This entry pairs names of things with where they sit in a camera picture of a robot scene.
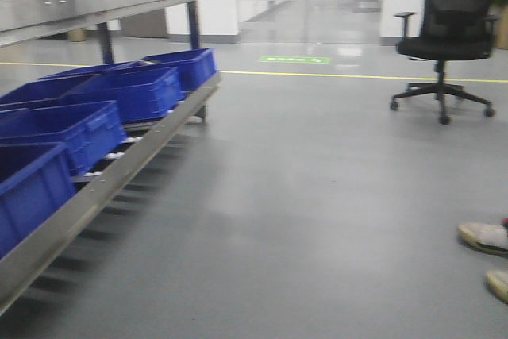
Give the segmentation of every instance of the sneaker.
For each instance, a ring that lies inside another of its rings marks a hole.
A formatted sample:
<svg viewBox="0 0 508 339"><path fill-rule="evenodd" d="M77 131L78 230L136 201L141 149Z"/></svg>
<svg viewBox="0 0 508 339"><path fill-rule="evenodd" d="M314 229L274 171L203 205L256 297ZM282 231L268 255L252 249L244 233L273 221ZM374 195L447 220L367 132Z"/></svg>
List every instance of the sneaker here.
<svg viewBox="0 0 508 339"><path fill-rule="evenodd" d="M508 303L508 271L490 270L485 279L492 292L503 302Z"/></svg>
<svg viewBox="0 0 508 339"><path fill-rule="evenodd" d="M490 254L508 254L508 218L501 225L465 222L459 234L473 248Z"/></svg>

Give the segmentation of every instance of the plastic crate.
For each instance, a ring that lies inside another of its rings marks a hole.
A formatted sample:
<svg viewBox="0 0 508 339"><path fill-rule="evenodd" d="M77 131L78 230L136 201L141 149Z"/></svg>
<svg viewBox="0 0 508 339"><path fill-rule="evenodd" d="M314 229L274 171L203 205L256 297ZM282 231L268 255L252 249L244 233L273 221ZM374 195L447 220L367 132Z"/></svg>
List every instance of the plastic crate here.
<svg viewBox="0 0 508 339"><path fill-rule="evenodd" d="M78 67L76 69L71 69L69 71L59 71L58 73L54 73L52 75L45 75L44 77L40 77L41 79L58 79L61 77L72 77L77 75L101 75L103 73L107 73L108 71L114 71L118 68L122 68L125 65L131 64L128 63L115 63L115 64L103 64L103 65L94 65L91 67Z"/></svg>
<svg viewBox="0 0 508 339"><path fill-rule="evenodd" d="M212 48L146 56L142 60L153 62L152 66L154 69L159 67L177 67L183 91L195 91L217 72L214 50ZM139 64L135 62L130 66L139 66ZM140 67L140 70L147 69L149 67L146 65Z"/></svg>
<svg viewBox="0 0 508 339"><path fill-rule="evenodd" d="M68 97L72 102L114 100L121 121L130 122L165 116L177 101L183 99L183 93L176 68L130 68L122 73L100 75Z"/></svg>
<svg viewBox="0 0 508 339"><path fill-rule="evenodd" d="M0 97L0 110L62 105L67 93L93 77L94 75L77 75L26 83Z"/></svg>
<svg viewBox="0 0 508 339"><path fill-rule="evenodd" d="M63 144L0 145L0 257L75 194Z"/></svg>
<svg viewBox="0 0 508 339"><path fill-rule="evenodd" d="M26 109L0 110L0 121L6 118L14 117L25 110Z"/></svg>
<svg viewBox="0 0 508 339"><path fill-rule="evenodd" d="M0 120L1 144L65 143L72 175L81 175L125 139L115 102L26 110Z"/></svg>

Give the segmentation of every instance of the office chair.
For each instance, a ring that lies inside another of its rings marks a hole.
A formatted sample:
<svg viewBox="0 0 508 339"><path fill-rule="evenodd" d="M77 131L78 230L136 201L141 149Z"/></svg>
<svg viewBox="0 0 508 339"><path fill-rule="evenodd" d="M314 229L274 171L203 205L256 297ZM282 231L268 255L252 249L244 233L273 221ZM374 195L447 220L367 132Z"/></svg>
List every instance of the office chair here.
<svg viewBox="0 0 508 339"><path fill-rule="evenodd" d="M445 94L468 99L486 106L484 114L493 117L492 103L464 91L464 87L445 83L445 66L452 60L486 59L491 56L494 23L497 17L487 15L493 0L425 0L425 13L418 37L408 37L409 19L414 12L398 13L403 19L403 37L397 52L411 60L436 60L436 83L410 83L404 93L391 100L391 109L398 109L397 99L420 94L436 94L441 114L439 122L450 123L446 112Z"/></svg>

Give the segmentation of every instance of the chair base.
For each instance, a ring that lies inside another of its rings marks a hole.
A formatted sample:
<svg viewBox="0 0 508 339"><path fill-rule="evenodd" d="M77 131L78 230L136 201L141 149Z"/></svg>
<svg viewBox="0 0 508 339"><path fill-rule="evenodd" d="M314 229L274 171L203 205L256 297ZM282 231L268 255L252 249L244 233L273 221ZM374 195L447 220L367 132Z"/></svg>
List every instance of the chair base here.
<svg viewBox="0 0 508 339"><path fill-rule="evenodd" d="M442 125L447 125L450 123L450 117L448 116L446 109L446 101L445 95L450 94L459 99L467 99L469 101L477 102L484 104L486 106L483 114L486 117L494 117L495 111L492 108L492 102L486 99L477 97L471 93L464 91L464 87L461 85L451 85L445 83L445 62L438 61L436 64L436 72L439 74L439 79L437 83L409 83L407 85L407 90L403 93L396 94L391 99L390 108L392 110L398 109L397 99L399 98L409 98L414 97L416 95L422 94L435 94L436 100L439 101L441 113L439 117L439 122Z"/></svg>

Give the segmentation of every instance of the stainless steel shelf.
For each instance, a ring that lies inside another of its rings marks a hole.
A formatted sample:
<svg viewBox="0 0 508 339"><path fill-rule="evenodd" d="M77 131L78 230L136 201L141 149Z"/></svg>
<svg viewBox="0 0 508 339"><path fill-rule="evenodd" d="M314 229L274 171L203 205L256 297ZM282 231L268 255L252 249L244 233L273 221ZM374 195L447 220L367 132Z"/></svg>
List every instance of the stainless steel shelf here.
<svg viewBox="0 0 508 339"><path fill-rule="evenodd" d="M205 104L219 82L217 73L0 260L0 315Z"/></svg>
<svg viewBox="0 0 508 339"><path fill-rule="evenodd" d="M196 0L0 0L0 47Z"/></svg>

